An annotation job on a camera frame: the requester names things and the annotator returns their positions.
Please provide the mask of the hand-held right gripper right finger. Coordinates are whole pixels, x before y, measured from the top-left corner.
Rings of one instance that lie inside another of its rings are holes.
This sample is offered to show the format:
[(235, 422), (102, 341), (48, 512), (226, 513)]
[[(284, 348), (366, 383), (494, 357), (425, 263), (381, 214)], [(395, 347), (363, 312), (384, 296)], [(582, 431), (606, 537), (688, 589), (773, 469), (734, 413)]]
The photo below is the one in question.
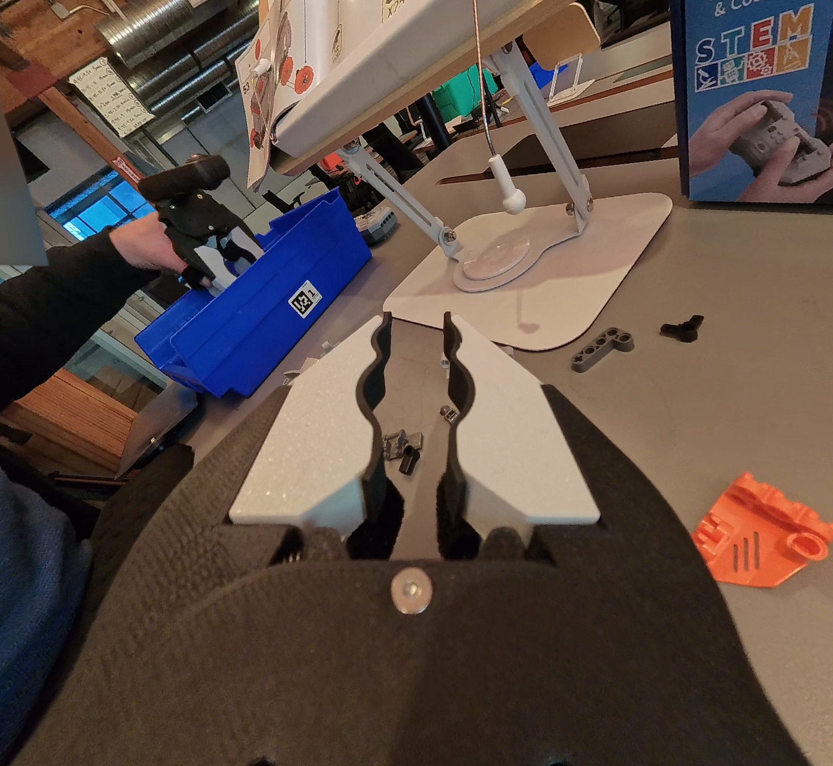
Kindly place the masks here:
[(437, 491), (439, 543), (477, 545), (509, 529), (529, 545), (539, 527), (598, 523), (551, 389), (459, 314), (444, 314), (443, 341), (456, 417)]

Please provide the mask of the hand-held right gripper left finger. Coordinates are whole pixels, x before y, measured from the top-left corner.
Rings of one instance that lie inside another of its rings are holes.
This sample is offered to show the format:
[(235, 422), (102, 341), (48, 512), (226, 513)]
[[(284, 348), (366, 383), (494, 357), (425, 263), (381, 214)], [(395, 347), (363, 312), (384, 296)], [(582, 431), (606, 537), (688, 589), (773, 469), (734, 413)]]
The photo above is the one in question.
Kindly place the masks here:
[(386, 395), (391, 315), (375, 316), (303, 372), (229, 511), (238, 525), (333, 529), (347, 545), (394, 545), (404, 501), (387, 477), (374, 411)]

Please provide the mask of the blue plastic storage bin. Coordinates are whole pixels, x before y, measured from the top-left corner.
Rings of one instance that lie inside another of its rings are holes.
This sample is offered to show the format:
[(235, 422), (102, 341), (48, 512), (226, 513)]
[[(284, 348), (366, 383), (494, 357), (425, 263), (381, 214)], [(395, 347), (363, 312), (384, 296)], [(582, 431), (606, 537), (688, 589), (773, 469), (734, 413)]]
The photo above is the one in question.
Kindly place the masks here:
[(200, 394), (253, 395), (371, 258), (337, 188), (257, 239), (264, 255), (228, 290), (187, 292), (135, 338), (156, 369)]

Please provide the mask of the instruction booklet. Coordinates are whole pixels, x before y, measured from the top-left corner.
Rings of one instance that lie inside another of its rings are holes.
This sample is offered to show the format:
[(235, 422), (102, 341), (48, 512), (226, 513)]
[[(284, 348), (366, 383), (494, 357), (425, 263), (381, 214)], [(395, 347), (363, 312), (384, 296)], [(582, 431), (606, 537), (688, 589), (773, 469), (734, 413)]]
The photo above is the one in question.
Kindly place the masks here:
[(257, 189), (277, 146), (278, 126), (331, 72), (371, 52), (425, 0), (266, 0), (267, 15), (236, 61), (246, 115), (246, 185)]

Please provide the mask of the person's left forearm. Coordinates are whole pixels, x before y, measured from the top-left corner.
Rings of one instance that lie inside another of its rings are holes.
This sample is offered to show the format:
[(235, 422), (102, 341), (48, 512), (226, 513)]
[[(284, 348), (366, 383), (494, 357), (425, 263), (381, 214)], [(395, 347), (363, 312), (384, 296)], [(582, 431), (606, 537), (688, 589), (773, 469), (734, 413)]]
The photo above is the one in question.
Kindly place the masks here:
[(47, 251), (48, 264), (1, 285), (1, 408), (61, 369), (160, 272), (131, 266), (105, 230)]

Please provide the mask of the grey plate with screw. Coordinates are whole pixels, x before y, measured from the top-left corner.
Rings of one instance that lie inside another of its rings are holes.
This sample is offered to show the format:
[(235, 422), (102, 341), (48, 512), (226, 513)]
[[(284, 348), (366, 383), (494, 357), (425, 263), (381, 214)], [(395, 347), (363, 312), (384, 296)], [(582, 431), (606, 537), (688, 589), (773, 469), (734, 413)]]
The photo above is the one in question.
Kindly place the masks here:
[(167, 438), (198, 407), (199, 394), (171, 383), (133, 418), (116, 470), (121, 478), (147, 455), (157, 451)]

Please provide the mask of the small grey pin connector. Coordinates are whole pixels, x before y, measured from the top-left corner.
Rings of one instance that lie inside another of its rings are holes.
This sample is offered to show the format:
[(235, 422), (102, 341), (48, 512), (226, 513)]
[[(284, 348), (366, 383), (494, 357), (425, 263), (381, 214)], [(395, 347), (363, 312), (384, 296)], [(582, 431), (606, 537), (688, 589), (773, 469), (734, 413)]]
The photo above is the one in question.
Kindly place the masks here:
[(399, 472), (411, 476), (421, 457), (424, 436), (421, 432), (407, 434), (404, 430), (382, 438), (383, 458), (399, 464)]

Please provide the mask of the dark grey short beam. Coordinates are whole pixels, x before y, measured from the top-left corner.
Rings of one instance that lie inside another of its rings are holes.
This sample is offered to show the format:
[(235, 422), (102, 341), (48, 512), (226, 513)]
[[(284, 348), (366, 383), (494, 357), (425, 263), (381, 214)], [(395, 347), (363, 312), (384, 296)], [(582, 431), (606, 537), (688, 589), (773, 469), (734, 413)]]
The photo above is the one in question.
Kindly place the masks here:
[(633, 349), (634, 340), (630, 331), (611, 327), (572, 357), (571, 370), (580, 374), (586, 373), (613, 350), (627, 353)]

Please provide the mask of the plywood table edge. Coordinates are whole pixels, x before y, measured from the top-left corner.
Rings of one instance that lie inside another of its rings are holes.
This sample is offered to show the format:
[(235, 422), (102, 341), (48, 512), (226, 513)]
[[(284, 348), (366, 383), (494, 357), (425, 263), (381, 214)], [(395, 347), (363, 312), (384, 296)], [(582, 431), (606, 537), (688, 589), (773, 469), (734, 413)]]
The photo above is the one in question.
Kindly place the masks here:
[(115, 474), (136, 412), (60, 369), (2, 418)]

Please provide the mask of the orange wedge plate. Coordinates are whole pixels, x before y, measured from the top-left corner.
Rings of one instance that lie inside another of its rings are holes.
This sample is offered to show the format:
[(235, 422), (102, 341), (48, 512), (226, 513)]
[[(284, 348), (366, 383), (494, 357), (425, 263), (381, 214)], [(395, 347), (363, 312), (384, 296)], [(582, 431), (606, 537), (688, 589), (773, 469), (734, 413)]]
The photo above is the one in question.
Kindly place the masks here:
[(832, 528), (811, 507), (744, 472), (692, 540), (715, 582), (772, 589), (831, 554)]

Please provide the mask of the green plastic bin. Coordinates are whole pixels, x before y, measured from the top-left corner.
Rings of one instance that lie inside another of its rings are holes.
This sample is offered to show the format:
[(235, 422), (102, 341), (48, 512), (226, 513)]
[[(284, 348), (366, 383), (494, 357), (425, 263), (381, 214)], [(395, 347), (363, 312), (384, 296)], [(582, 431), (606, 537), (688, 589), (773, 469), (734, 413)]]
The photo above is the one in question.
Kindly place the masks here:
[(473, 64), (465, 72), (456, 75), (432, 91), (432, 98), (442, 116), (443, 123), (448, 124), (455, 118), (469, 116), (480, 106), (481, 82), (477, 66)]

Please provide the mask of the person's leg in blue jeans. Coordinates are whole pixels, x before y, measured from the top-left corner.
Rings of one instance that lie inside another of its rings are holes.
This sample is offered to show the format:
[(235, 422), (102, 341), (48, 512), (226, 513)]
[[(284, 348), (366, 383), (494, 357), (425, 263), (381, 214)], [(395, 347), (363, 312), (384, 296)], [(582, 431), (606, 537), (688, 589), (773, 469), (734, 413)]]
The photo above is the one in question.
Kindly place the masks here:
[(91, 563), (92, 547), (68, 515), (2, 472), (2, 760), (68, 640)]

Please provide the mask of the dark blue toy kit box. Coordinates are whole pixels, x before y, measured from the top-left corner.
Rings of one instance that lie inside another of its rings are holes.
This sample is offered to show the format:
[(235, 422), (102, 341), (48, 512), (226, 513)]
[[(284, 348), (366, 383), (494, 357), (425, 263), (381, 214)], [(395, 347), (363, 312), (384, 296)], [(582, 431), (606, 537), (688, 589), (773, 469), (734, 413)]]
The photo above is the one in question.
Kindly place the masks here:
[(671, 0), (682, 194), (831, 209), (832, 0)]

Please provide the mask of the white paper wall sheet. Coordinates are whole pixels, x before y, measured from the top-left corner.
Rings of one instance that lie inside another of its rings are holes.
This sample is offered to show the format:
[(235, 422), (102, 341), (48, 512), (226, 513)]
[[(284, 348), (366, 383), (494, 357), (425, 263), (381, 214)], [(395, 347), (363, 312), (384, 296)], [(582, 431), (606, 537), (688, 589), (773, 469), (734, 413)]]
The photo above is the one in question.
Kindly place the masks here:
[(114, 132), (125, 138), (154, 120), (130, 86), (100, 57), (69, 75), (68, 83), (92, 105)]

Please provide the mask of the silver ventilation duct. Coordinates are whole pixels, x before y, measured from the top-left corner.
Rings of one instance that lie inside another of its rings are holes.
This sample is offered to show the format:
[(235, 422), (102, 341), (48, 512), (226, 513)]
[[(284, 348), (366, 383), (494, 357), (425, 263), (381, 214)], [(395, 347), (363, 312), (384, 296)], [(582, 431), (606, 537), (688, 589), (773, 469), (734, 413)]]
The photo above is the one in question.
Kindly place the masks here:
[(258, 0), (134, 0), (97, 23), (112, 67), (153, 110), (218, 64), (231, 73), (233, 55), (255, 34)]

